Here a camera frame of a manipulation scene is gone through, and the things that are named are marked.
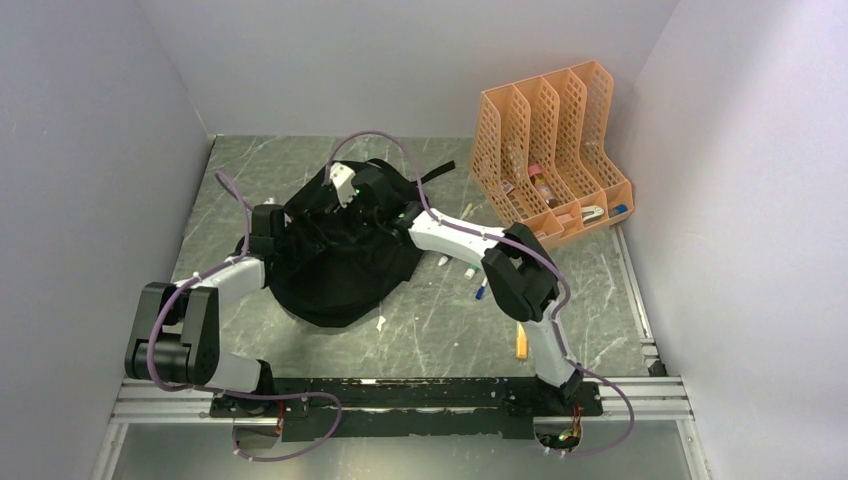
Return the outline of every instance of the bottle with pink cap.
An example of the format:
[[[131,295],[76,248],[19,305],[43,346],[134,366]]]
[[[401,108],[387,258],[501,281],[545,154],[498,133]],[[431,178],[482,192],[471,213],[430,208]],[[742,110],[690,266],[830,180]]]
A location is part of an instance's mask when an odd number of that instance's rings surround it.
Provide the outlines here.
[[[542,196],[542,199],[545,200],[548,207],[556,207],[556,196],[554,195],[554,191],[551,189],[551,186],[548,185],[547,180],[545,180],[545,176],[542,174],[542,167],[535,163],[529,164],[527,166],[527,175],[530,176],[530,183],[536,187],[536,191],[539,192],[539,195]]]

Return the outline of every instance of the organizer compartment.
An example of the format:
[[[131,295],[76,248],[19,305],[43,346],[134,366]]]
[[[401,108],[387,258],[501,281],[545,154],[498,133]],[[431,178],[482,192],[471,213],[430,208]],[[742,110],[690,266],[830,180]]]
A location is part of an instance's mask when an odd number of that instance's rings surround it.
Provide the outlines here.
[[[550,249],[633,212],[632,186],[603,147],[612,91],[612,77],[593,61],[483,92],[471,169],[505,226],[523,222]],[[543,169],[552,208],[528,161]],[[610,217],[619,205],[626,211]],[[591,206],[604,215],[585,223],[581,208]]]

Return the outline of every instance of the white wall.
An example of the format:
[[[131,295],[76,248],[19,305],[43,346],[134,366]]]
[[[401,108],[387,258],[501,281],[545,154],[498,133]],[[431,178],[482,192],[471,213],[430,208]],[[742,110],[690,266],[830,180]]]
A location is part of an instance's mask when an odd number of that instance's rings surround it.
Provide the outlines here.
[[[627,97],[678,0],[141,0],[213,133],[471,136],[486,88],[595,58]]]
[[[683,0],[612,152],[716,479],[848,474],[848,4]]]
[[[131,0],[0,5],[0,477],[88,478],[206,134]]]

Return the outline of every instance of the black bag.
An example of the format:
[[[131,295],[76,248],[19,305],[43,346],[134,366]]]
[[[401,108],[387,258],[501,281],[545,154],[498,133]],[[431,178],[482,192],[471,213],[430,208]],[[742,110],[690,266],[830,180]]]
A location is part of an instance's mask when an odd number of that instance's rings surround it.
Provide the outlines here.
[[[323,185],[322,168],[284,205],[291,221],[266,267],[268,287],[283,308],[319,327],[346,327],[376,308],[410,279],[424,253],[387,222],[420,202],[415,182],[379,159],[341,163],[357,177],[384,176],[400,202],[387,209],[357,196],[340,208],[335,189]],[[437,167],[422,181],[454,167]]]

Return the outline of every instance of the black mounting plate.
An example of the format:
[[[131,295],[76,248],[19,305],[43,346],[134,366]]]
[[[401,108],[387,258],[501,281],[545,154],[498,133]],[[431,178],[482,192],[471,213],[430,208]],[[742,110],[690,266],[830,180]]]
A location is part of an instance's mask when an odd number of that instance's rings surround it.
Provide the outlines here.
[[[334,437],[482,433],[531,439],[533,417],[571,415],[574,402],[583,416],[603,414],[598,385],[592,382],[582,383],[567,405],[551,405],[548,389],[535,377],[275,378],[274,385],[280,394],[327,392],[338,397],[344,411]],[[336,410],[331,400],[304,399],[285,402],[283,441],[313,440],[332,425]],[[268,408],[250,414],[226,395],[215,398],[209,411],[213,418],[276,418],[278,413]]]

